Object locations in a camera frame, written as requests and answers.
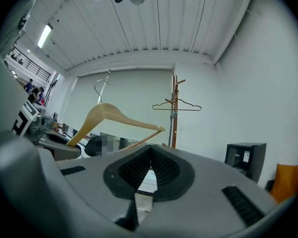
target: wooden clothes hanger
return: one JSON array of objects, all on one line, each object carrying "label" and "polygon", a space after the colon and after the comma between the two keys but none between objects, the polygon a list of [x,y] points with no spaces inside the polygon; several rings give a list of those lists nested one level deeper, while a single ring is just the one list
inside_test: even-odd
[{"label": "wooden clothes hanger", "polygon": [[160,132],[165,131],[165,129],[162,126],[157,126],[157,125],[130,119],[127,116],[125,116],[123,113],[121,113],[121,111],[118,108],[116,108],[114,105],[108,104],[108,103],[102,103],[101,94],[104,90],[105,84],[109,84],[107,82],[108,76],[106,78],[106,81],[105,80],[97,81],[97,82],[104,81],[104,86],[101,90],[101,93],[99,93],[96,90],[97,82],[94,84],[94,89],[99,95],[97,105],[89,111],[89,113],[83,123],[83,126],[80,128],[78,133],[69,142],[67,142],[66,145],[71,146],[71,147],[76,146],[77,143],[79,143],[88,133],[91,132],[92,129],[94,129],[104,119],[117,121],[117,122],[121,122],[124,124],[140,127],[140,128],[157,130],[157,132],[152,134],[151,136],[149,136],[149,137],[147,137],[131,146],[128,146],[124,149],[128,149],[128,148],[134,147],[136,145],[139,145],[139,144],[147,141],[148,139],[158,135]]}]

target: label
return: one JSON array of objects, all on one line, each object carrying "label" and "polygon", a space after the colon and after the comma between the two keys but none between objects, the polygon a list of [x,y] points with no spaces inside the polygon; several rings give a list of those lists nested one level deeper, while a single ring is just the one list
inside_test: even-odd
[{"label": "label", "polygon": [[249,151],[244,151],[244,158],[243,158],[243,162],[248,162],[249,160]]}]

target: black vent grille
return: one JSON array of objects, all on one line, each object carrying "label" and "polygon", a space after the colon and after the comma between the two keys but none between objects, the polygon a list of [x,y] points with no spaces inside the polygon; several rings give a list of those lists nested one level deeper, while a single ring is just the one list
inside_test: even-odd
[{"label": "black vent grille", "polygon": [[127,162],[119,169],[119,175],[132,188],[138,189],[150,168],[150,148]]},{"label": "black vent grille", "polygon": [[62,169],[61,173],[64,176],[70,175],[70,174],[74,174],[80,171],[85,170],[86,168],[84,168],[83,166],[77,166],[77,167],[73,167],[73,168],[69,168],[69,169]]},{"label": "black vent grille", "polygon": [[151,154],[151,166],[158,186],[174,181],[180,174],[180,167],[177,163],[154,149]]},{"label": "black vent grille", "polygon": [[237,187],[229,186],[222,189],[222,191],[248,227],[264,217],[256,206]]}]

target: gray plastic surface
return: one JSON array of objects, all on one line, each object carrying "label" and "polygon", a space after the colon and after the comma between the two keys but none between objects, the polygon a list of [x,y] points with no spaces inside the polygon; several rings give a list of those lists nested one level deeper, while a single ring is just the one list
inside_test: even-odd
[{"label": "gray plastic surface", "polygon": [[48,150],[11,132],[0,133],[0,186],[12,206],[46,237],[139,237],[81,198]]},{"label": "gray plastic surface", "polygon": [[[126,216],[130,200],[112,195],[103,181],[103,171],[108,164],[141,148],[107,158],[55,162],[48,150],[38,151],[25,138],[0,134],[0,185],[11,204],[49,237],[255,237],[280,215],[270,194],[234,168],[160,147],[191,163],[194,183],[179,199],[155,202],[140,226],[128,231],[114,222]],[[67,176],[60,172],[80,165],[86,170]],[[229,185],[236,185],[264,215],[269,215],[246,229],[221,191]]]},{"label": "gray plastic surface", "polygon": [[[108,158],[88,158],[58,162],[60,169],[82,165],[86,170],[66,176],[72,188],[106,218],[116,221],[127,212],[128,200],[114,197],[104,184],[102,174],[107,165],[142,148],[135,147]],[[228,165],[161,146],[187,160],[195,170],[195,181],[179,199],[155,202],[153,209],[137,228],[138,234],[150,237],[220,237],[246,228],[221,189],[236,185],[251,202],[267,214],[276,202],[256,183]]]},{"label": "gray plastic surface", "polygon": [[43,146],[44,148],[47,149],[53,149],[54,150],[54,159],[56,161],[61,161],[61,160],[72,160],[76,159],[81,155],[81,152],[78,148],[76,147],[70,147],[58,142],[54,142],[51,139],[49,139],[48,135],[55,135],[59,137],[56,133],[44,133],[40,140],[38,141],[38,145]]}]

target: railing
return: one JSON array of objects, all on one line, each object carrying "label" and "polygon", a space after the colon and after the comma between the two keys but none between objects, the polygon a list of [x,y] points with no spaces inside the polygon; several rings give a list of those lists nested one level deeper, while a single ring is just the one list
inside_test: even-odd
[{"label": "railing", "polygon": [[48,81],[49,77],[51,76],[46,70],[42,69],[39,65],[29,59],[25,54],[23,54],[16,46],[13,46],[10,50],[9,55],[11,58],[18,62],[18,64],[24,66],[26,69],[37,75],[38,77],[42,78],[45,81]]}]

